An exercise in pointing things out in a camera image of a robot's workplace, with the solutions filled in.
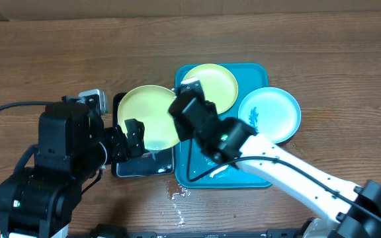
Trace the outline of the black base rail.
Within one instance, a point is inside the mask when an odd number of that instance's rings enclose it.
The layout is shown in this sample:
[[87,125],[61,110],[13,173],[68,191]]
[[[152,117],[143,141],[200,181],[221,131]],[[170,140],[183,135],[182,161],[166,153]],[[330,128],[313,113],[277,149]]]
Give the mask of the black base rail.
[[99,224],[90,232],[90,237],[120,238],[297,238],[302,237],[300,228],[268,229],[266,231],[235,232],[194,232],[194,233],[156,233],[154,231],[131,232],[124,227]]

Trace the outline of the light blue plate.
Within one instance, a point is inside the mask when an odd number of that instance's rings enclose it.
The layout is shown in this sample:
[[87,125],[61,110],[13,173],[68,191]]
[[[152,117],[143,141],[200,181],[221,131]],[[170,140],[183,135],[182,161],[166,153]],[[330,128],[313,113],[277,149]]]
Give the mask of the light blue plate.
[[297,100],[287,91],[263,87],[242,100],[237,117],[271,142],[283,143],[297,132],[302,112]]

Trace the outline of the black water tray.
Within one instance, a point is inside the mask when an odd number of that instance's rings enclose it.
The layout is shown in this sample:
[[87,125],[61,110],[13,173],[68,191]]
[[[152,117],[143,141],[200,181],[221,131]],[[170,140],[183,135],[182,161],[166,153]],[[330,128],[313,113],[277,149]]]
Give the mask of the black water tray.
[[[113,100],[113,124],[118,125],[117,110],[120,100],[126,93],[119,93]],[[150,151],[145,148],[141,157],[135,157],[124,163],[112,166],[113,175],[124,177],[146,177],[150,175],[165,175],[172,173],[175,168],[174,146],[160,151]]]

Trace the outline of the yellow-green plate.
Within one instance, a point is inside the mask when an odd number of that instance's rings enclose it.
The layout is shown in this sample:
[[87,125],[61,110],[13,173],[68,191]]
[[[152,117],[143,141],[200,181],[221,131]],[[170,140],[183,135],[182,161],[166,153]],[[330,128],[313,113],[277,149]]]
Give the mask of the yellow-green plate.
[[158,85],[132,89],[120,100],[118,125],[126,132],[125,121],[135,119],[145,127],[144,145],[147,150],[160,151],[179,143],[175,125],[168,109],[175,100],[173,91]]
[[184,79],[196,77],[202,84],[205,99],[216,105],[218,114],[229,110],[237,100],[238,84],[233,73],[225,67],[205,63],[192,68]]

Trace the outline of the cardboard backdrop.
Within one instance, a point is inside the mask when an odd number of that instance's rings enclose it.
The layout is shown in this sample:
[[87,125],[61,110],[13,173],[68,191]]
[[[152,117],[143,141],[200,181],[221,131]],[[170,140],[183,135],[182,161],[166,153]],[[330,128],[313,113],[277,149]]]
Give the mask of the cardboard backdrop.
[[381,0],[0,0],[0,21],[381,11]]

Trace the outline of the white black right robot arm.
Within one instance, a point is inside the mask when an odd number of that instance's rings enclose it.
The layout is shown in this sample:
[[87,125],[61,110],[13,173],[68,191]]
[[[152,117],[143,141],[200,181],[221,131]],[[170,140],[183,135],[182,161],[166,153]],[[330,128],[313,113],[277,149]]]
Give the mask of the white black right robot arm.
[[381,185],[359,186],[295,157],[237,118],[218,118],[200,89],[177,89],[169,113],[182,141],[196,140],[218,167],[257,175],[317,214],[303,237],[381,237]]

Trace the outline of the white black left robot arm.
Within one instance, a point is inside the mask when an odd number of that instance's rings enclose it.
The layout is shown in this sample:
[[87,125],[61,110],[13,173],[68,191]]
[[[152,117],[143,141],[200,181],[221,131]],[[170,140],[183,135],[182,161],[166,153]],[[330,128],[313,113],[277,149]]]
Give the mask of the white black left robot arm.
[[103,166],[144,153],[144,125],[127,120],[106,128],[95,102],[64,97],[46,105],[38,122],[33,167],[19,164],[0,184],[0,232],[32,237],[66,236],[83,184]]

